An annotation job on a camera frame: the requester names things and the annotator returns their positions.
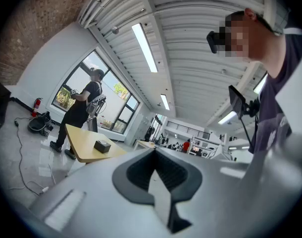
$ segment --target fire extinguisher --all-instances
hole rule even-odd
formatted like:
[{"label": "fire extinguisher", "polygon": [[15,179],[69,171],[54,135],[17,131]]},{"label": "fire extinguisher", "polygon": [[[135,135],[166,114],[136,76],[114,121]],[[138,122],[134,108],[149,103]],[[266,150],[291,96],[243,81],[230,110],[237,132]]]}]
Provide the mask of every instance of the fire extinguisher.
[{"label": "fire extinguisher", "polygon": [[34,105],[33,105],[33,112],[32,112],[32,116],[35,117],[38,113],[38,108],[40,106],[40,103],[41,103],[41,100],[43,98],[37,98],[35,101],[34,101]]}]

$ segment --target window frame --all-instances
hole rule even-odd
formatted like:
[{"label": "window frame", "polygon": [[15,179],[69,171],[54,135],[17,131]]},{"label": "window frame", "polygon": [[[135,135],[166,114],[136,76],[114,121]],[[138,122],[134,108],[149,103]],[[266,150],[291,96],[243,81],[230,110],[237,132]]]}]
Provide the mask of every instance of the window frame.
[{"label": "window frame", "polygon": [[[117,79],[117,80],[118,80],[118,81],[119,81],[119,82],[127,89],[128,93],[129,93],[129,96],[128,96],[128,98],[127,98],[125,104],[124,104],[123,107],[120,109],[119,114],[118,114],[118,116],[116,117],[115,122],[112,123],[110,129],[101,127],[102,129],[105,129],[105,130],[110,130],[110,131],[115,132],[115,133],[124,134],[125,131],[126,131],[126,129],[127,129],[127,127],[128,127],[128,125],[129,125],[129,123],[130,123],[130,121],[131,121],[131,119],[132,119],[132,117],[133,117],[133,115],[135,114],[136,110],[138,109],[138,106],[140,105],[140,102],[139,102],[138,99],[137,99],[137,98],[129,91],[129,89],[121,82],[121,80],[115,75],[115,73],[113,73],[112,69],[111,69],[111,68],[105,63],[105,61],[98,55],[98,53],[96,52],[96,50],[93,50],[92,52],[95,52],[95,54],[99,57],[99,59],[100,59],[100,60],[103,62],[103,64],[106,66],[107,71],[104,73],[104,76],[106,76],[107,73],[111,72],[112,75],[113,75],[113,76],[114,76],[114,77],[115,77],[115,78],[116,78],[116,79]],[[90,52],[90,53],[89,53],[89,54],[88,54],[88,55],[87,55],[87,56],[86,56],[79,64],[77,64],[77,66],[76,66],[76,67],[71,71],[71,73],[66,77],[66,79],[64,80],[64,82],[62,83],[62,85],[60,86],[60,88],[58,89],[58,91],[56,92],[56,94],[55,94],[55,96],[54,96],[54,98],[53,98],[53,100],[52,100],[51,105],[55,106],[56,108],[62,110],[62,111],[65,112],[65,113],[67,112],[67,110],[63,109],[63,108],[60,107],[59,105],[56,105],[56,104],[54,103],[54,101],[56,100],[56,97],[57,97],[57,95],[58,95],[58,93],[59,93],[59,91],[61,90],[62,87],[64,87],[64,88],[67,90],[67,84],[66,84],[66,83],[67,83],[68,80],[73,76],[73,74],[76,72],[76,70],[77,70],[78,68],[81,68],[85,73],[87,73],[87,74],[90,76],[91,70],[90,70],[90,68],[84,63],[84,60],[85,60],[92,52]],[[137,101],[137,104],[136,104],[136,108],[135,108],[135,109],[131,108],[131,107],[127,104],[128,101],[129,101],[129,99],[130,99],[131,97],[135,98],[135,100]],[[125,109],[125,107],[127,107],[130,111],[132,111],[132,114],[131,114],[131,116],[130,116],[128,122],[125,122],[125,121],[119,119],[119,117],[120,117],[122,111]],[[113,130],[113,128],[115,127],[115,124],[116,124],[117,121],[120,121],[120,122],[126,124],[125,127],[124,127],[124,129],[122,130],[122,132],[118,132],[118,131],[114,131],[114,130]]]}]

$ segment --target black pants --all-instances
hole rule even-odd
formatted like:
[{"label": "black pants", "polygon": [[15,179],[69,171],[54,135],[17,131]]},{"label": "black pants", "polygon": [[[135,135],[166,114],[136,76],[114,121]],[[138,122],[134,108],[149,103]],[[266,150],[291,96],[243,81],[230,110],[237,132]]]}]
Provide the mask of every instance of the black pants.
[{"label": "black pants", "polygon": [[61,147],[64,144],[66,138],[66,124],[81,128],[86,120],[86,117],[79,116],[74,110],[69,109],[69,111],[65,113],[65,116],[63,117],[60,125],[60,130],[58,132],[58,138],[56,141],[57,147]]}]

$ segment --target backpack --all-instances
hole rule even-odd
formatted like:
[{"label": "backpack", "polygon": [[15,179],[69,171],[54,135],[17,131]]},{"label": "backpack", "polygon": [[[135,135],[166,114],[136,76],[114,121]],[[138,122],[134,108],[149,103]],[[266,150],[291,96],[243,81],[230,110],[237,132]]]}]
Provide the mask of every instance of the backpack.
[{"label": "backpack", "polygon": [[100,106],[101,101],[103,99],[106,99],[106,96],[102,94],[101,83],[99,83],[99,82],[96,82],[96,83],[98,84],[98,90],[97,91],[99,91],[101,89],[101,94],[96,96],[91,102],[88,102],[88,99],[86,99],[86,112],[91,117],[96,116],[96,111],[97,111],[98,107]]}]

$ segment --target tree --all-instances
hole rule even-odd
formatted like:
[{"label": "tree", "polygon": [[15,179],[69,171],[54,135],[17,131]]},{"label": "tree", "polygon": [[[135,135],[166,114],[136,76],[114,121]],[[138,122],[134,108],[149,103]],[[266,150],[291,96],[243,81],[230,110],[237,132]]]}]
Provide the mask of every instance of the tree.
[{"label": "tree", "polygon": [[115,84],[113,88],[115,89],[114,90],[115,94],[117,95],[120,94],[121,99],[124,99],[127,96],[128,90],[120,82]]}]

